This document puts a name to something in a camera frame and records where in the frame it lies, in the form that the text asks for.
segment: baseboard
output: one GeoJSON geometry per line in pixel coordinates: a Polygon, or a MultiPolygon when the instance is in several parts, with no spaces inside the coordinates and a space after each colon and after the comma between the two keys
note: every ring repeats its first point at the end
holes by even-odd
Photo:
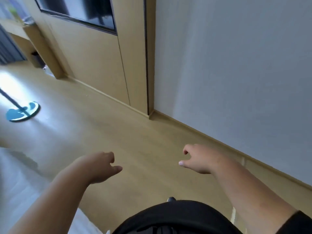
{"type": "Polygon", "coordinates": [[[185,128],[187,128],[187,129],[189,129],[189,130],[191,130],[191,131],[193,131],[193,132],[195,132],[195,133],[197,133],[197,134],[200,134],[201,136],[206,137],[206,138],[209,139],[209,140],[213,140],[214,142],[216,142],[216,143],[220,144],[221,146],[224,146],[224,147],[226,147],[226,148],[228,148],[228,149],[234,151],[235,153],[238,153],[240,156],[242,156],[243,158],[245,158],[245,159],[244,159],[244,164],[243,164],[243,165],[245,165],[245,163],[246,163],[245,160],[247,159],[247,160],[249,160],[249,161],[252,161],[252,162],[256,163],[257,165],[260,165],[260,166],[266,168],[267,170],[269,170],[269,171],[271,171],[271,172],[274,172],[275,174],[278,174],[278,175],[280,175],[280,176],[282,176],[282,177],[285,177],[285,178],[287,178],[288,180],[290,180],[290,181],[292,181],[292,182],[294,182],[294,183],[296,183],[296,184],[298,184],[298,185],[300,185],[300,186],[303,186],[303,187],[305,187],[305,188],[307,188],[307,189],[309,189],[309,190],[312,191],[312,186],[311,186],[311,185],[308,185],[308,184],[306,184],[306,183],[304,183],[304,182],[302,182],[302,181],[300,181],[300,180],[298,180],[298,179],[296,179],[296,178],[294,178],[294,177],[292,177],[292,176],[290,176],[290,175],[288,175],[288,174],[286,174],[286,173],[284,173],[284,172],[281,172],[280,170],[275,169],[274,167],[271,167],[270,165],[267,165],[267,164],[265,164],[265,163],[263,163],[263,162],[261,162],[261,161],[255,159],[255,158],[253,158],[253,157],[250,157],[249,155],[247,155],[247,154],[245,154],[245,153],[243,153],[243,152],[241,152],[241,151],[239,151],[239,150],[237,150],[237,149],[234,149],[234,148],[232,148],[231,146],[226,145],[226,144],[222,143],[221,141],[216,140],[216,139],[214,139],[214,138],[212,138],[212,137],[206,135],[205,133],[202,133],[202,132],[200,132],[200,131],[198,131],[198,130],[196,130],[196,129],[194,129],[194,128],[192,128],[192,127],[190,127],[190,126],[188,126],[188,125],[186,125],[186,124],[184,124],[184,123],[182,123],[182,122],[180,122],[180,121],[178,121],[178,120],[176,120],[176,119],[173,119],[172,117],[170,117],[170,116],[168,116],[168,115],[166,115],[166,114],[164,114],[164,113],[161,113],[161,112],[159,112],[159,111],[157,111],[157,110],[154,110],[153,112],[154,112],[154,114],[155,114],[155,113],[158,113],[158,114],[160,114],[160,115],[162,115],[162,116],[168,118],[169,120],[171,120],[171,121],[173,121],[173,122],[175,122],[175,123],[178,123],[178,124],[184,126],[185,128]]]}
{"type": "Polygon", "coordinates": [[[75,78],[73,78],[73,77],[71,77],[71,76],[69,76],[69,75],[67,75],[67,77],[70,78],[70,79],[72,79],[73,81],[76,81],[76,82],[78,82],[78,83],[80,83],[80,84],[83,84],[83,85],[87,86],[88,88],[91,88],[91,89],[95,90],[96,92],[98,92],[98,93],[100,93],[100,94],[102,94],[102,95],[104,95],[104,96],[106,96],[106,97],[108,97],[108,98],[114,100],[115,102],[118,102],[118,103],[122,104],[123,106],[126,106],[127,108],[129,108],[129,109],[135,111],[136,113],[138,113],[138,114],[140,114],[140,115],[142,115],[142,116],[144,116],[144,117],[146,117],[146,118],[150,118],[149,115],[147,115],[147,114],[145,114],[145,113],[143,113],[143,112],[141,112],[141,111],[139,111],[139,110],[137,110],[137,109],[131,107],[130,105],[128,105],[128,104],[126,104],[126,103],[124,103],[124,102],[122,102],[122,101],[120,101],[120,100],[118,100],[118,99],[115,99],[114,97],[112,97],[112,96],[110,96],[110,95],[108,95],[108,94],[106,94],[106,93],[103,93],[103,92],[100,91],[100,90],[97,90],[96,88],[94,88],[94,87],[92,87],[92,86],[90,86],[90,85],[88,85],[88,84],[86,84],[86,83],[84,83],[84,82],[82,82],[82,81],[80,81],[80,80],[78,80],[78,79],[75,79],[75,78]]]}

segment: floor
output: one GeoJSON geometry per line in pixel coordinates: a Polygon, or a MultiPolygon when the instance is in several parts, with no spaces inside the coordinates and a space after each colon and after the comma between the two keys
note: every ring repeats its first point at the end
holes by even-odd
{"type": "MultiPolygon", "coordinates": [[[[38,169],[53,178],[79,156],[113,151],[123,171],[104,183],[88,187],[80,207],[102,231],[114,230],[126,218],[152,205],[177,199],[211,205],[227,218],[232,206],[211,175],[179,167],[187,143],[218,147],[242,158],[193,130],[160,114],[151,120],[70,79],[56,80],[27,62],[0,66],[0,87],[18,102],[36,101],[42,109],[33,119],[6,121],[11,107],[0,96],[0,146],[23,151],[38,169]]],[[[312,217],[312,191],[252,161],[245,166],[297,209],[312,217]]],[[[246,232],[240,217],[237,227],[246,232]]]]}

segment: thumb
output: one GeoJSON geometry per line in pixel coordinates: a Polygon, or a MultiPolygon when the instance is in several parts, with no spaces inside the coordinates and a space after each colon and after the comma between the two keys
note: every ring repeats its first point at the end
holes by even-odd
{"type": "Polygon", "coordinates": [[[182,161],[179,161],[179,165],[184,168],[190,168],[190,165],[191,165],[190,162],[191,162],[190,160],[182,160],[182,161]]]}
{"type": "Polygon", "coordinates": [[[113,166],[113,176],[120,173],[122,171],[122,166],[113,166]]]}

